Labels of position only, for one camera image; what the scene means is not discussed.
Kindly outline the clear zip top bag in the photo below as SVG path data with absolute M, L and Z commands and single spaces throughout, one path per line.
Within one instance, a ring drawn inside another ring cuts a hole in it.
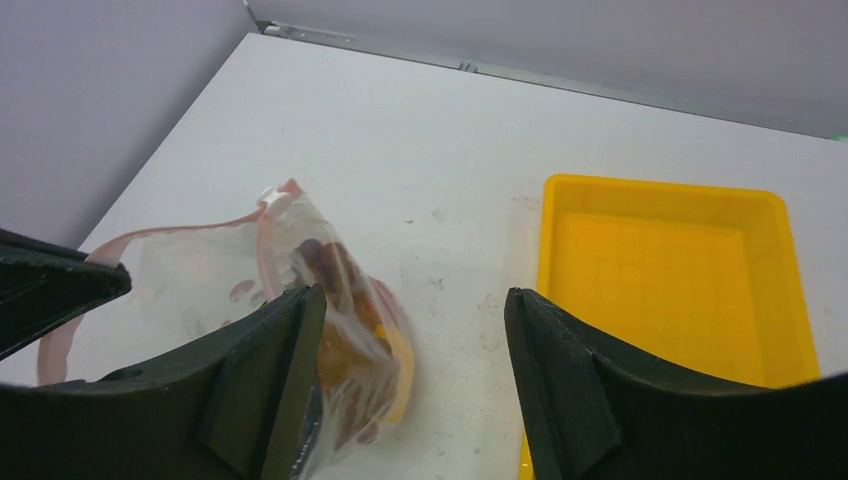
M 138 255 L 124 303 L 84 307 L 38 346 L 21 479 L 308 479 L 399 423 L 415 358 L 407 318 L 294 181 L 228 222 L 137 230 L 74 255 Z M 96 381 L 69 378 L 97 317 L 183 328 L 181 344 Z

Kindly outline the dark red toy grapes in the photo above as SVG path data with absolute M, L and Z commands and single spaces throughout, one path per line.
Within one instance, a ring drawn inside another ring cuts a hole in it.
M 359 271 L 342 243 L 321 243 L 317 239 L 307 239 L 294 252 L 305 263 L 315 281 L 323 287 L 335 308 L 352 300 L 353 291 L 360 283 Z

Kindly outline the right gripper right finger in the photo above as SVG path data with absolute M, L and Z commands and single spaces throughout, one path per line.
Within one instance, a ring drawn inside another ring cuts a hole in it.
M 513 288 L 505 331 L 538 479 L 843 479 L 847 378 L 697 372 Z

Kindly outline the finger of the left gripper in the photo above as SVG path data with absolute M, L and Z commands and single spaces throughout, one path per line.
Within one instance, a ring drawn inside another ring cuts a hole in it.
M 2 230 L 1 357 L 130 290 L 123 265 L 95 264 L 84 252 Z

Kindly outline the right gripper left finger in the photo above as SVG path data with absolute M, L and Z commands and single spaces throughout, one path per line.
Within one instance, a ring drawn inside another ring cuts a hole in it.
M 95 381 L 1 389 L 5 479 L 288 479 L 326 300 L 249 316 Z

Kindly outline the yellow plastic tray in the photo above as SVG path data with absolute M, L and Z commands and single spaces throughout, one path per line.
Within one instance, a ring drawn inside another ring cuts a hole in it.
M 685 368 L 768 389 L 821 380 L 774 194 L 556 175 L 531 289 Z

